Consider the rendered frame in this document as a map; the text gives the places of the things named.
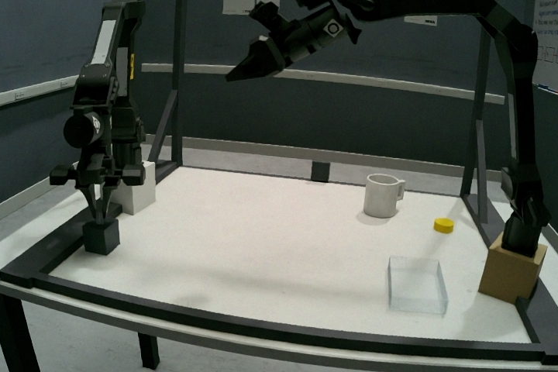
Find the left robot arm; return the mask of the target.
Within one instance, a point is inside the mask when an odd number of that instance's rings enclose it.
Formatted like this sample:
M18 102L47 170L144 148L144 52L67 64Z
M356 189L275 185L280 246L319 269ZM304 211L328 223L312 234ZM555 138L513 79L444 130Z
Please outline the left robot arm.
M332 0L295 1L299 8L307 6L308 11L330 3L305 17L322 48L345 36L350 38L352 44L357 44L362 30L354 27L346 12L339 14ZM533 258L539 246L542 227L546 227L552 218L543 203L542 180L536 165L532 89L539 44L536 32L531 27L521 24L495 0L337 1L350 9L358 22L369 22L366 24L409 15L473 15L494 39L498 58L507 79L511 136L511 160L508 167L501 168L501 189L507 194L505 196L514 210L505 223L501 248ZM268 35L273 36L273 40L292 27L296 20L287 21L278 10L279 7L273 2L266 3L260 0L249 13L252 19L270 30Z

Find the yellow short cylinder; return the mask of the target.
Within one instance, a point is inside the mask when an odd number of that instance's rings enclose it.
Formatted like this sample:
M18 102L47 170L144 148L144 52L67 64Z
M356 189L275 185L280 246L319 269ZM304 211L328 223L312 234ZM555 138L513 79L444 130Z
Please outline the yellow short cylinder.
M434 221L434 230L441 233L452 233L454 221L446 218L437 218Z

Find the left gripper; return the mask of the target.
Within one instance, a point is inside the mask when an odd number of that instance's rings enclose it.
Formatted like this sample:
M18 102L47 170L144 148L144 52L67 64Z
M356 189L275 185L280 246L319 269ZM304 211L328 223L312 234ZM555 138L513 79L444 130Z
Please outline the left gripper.
M305 17L293 22L293 26L275 40L272 37L262 35L249 41L248 56L225 76L226 81L272 78L281 73L283 67L322 49Z

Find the grey cup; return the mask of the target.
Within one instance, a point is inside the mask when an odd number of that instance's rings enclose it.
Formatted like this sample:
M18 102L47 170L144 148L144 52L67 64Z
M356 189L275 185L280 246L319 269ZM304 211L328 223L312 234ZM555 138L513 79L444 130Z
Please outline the grey cup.
M405 182L386 174L369 175L367 177L363 211L376 218L392 217L395 213L397 201L404 198Z

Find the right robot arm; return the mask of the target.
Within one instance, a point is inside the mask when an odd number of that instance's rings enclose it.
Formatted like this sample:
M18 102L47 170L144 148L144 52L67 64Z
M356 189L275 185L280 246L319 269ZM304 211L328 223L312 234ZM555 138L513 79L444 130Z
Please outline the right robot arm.
M64 125L67 143L81 148L76 167L80 185L99 185L105 176L113 176L115 169L144 164L140 144L146 141L146 132L133 98L133 61L135 33L142 24L146 5L141 0L111 0L104 4L91 58L75 82L70 103L74 115ZM98 152L89 152L87 145L109 138L112 155L108 155L105 146L100 146Z

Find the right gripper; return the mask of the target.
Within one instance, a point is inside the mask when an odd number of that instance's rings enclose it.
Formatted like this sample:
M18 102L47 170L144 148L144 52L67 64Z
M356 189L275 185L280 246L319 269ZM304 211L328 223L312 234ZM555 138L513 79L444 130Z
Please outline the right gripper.
M112 155L111 138L96 140L90 145L88 145L89 152L98 152L100 146L105 146L108 155ZM144 176L143 176L144 174ZM57 165L50 172L50 185L65 185L68 180L75 180L74 188L80 190L87 200L88 206L91 210L93 218L96 219L95 209L95 184L80 185L78 183L77 171L74 169L74 165ZM68 177L68 179L67 179ZM103 202L102 202L102 214L103 219L105 219L108 206L110 202L110 196L112 196L113 190L118 189L121 180L126 186L141 186L144 185L146 180L146 168L142 164L127 164L123 170L115 170L113 176L105 177L105 184L102 187L103 191Z

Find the grey metal peg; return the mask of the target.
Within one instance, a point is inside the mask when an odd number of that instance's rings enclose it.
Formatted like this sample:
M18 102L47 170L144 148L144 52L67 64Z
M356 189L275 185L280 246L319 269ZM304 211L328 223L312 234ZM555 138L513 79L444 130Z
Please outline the grey metal peg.
M95 209L96 223L101 225L104 223L102 208Z

